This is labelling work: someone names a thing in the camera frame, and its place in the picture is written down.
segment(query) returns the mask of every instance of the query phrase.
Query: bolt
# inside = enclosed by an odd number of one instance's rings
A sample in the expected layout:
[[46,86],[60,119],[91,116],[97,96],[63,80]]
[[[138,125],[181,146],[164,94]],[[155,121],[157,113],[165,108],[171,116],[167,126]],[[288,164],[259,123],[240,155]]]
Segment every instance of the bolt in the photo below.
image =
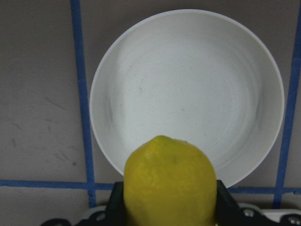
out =
[[244,209],[243,211],[246,217],[252,218],[254,217],[255,212],[252,209]]
[[292,225],[301,225],[301,220],[298,217],[289,217],[288,221],[292,224]]
[[100,213],[96,217],[96,221],[101,221],[105,219],[105,213]]

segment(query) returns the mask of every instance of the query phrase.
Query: bowl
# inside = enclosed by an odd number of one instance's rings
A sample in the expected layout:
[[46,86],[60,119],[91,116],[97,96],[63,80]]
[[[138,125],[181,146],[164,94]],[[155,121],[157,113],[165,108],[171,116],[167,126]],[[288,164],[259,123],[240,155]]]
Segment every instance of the bowl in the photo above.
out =
[[267,156],[284,113],[279,69],[242,24],[181,9],[142,20],[108,49],[90,93],[95,138],[123,175],[157,135],[186,140],[230,187]]

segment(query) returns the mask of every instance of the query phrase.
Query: blue tape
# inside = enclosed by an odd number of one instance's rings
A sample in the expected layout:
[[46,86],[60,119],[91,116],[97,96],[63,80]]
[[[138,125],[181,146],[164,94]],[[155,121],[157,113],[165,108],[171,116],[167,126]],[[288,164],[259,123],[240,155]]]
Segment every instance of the blue tape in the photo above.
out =
[[96,206],[96,195],[95,195],[92,142],[91,142],[91,134],[90,134],[91,130],[90,130],[89,104],[88,104],[88,93],[87,93],[85,57],[84,57],[84,43],[83,43],[81,15],[80,15],[80,1],[70,0],[70,4],[71,4],[71,14],[72,14],[76,68],[77,68],[77,77],[78,77],[78,86],[79,86],[80,113],[81,113],[81,122],[82,122],[84,148],[85,148],[89,206],[92,208]]
[[[295,106],[297,100],[297,92],[300,78],[301,67],[301,5],[299,8],[298,23],[296,28],[295,43],[293,49],[293,59],[291,66],[291,77],[287,96],[285,121],[283,128],[282,143],[280,149],[280,157],[277,171],[276,188],[282,189],[285,183],[285,173],[287,166],[287,159],[293,129],[293,119],[295,114]],[[281,205],[281,194],[276,194],[274,197],[273,208],[279,209]]]
[[88,189],[88,183],[85,182],[30,181],[30,180],[0,180],[0,186]]
[[230,193],[234,194],[276,194],[282,193],[281,190],[277,190],[275,187],[230,187],[228,188]]

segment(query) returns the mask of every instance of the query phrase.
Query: yellow lemon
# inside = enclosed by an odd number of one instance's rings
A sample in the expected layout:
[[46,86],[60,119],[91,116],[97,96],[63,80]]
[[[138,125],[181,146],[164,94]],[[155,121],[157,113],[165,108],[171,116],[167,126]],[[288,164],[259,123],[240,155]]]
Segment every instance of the yellow lemon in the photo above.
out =
[[126,162],[128,226],[214,226],[216,194],[209,159],[186,141],[157,136]]

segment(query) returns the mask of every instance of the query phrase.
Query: gray floor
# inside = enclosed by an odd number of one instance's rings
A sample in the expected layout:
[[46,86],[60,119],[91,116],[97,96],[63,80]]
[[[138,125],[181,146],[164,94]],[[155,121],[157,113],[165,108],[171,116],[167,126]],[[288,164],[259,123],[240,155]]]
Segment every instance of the gray floor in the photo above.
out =
[[[88,91],[108,47],[151,15],[198,8],[229,16],[253,31],[280,69],[287,98],[298,0],[89,0],[81,1]],[[71,7],[66,0],[0,2],[0,180],[86,181]],[[301,187],[299,89],[285,186]],[[264,162],[237,186],[275,186],[282,130]],[[94,137],[95,181],[122,176]],[[96,191],[97,203],[110,191]],[[234,194],[240,202],[271,208],[273,195]],[[0,186],[3,226],[39,225],[49,218],[73,224],[88,209],[86,190]],[[301,196],[285,194],[283,208],[301,209]]]

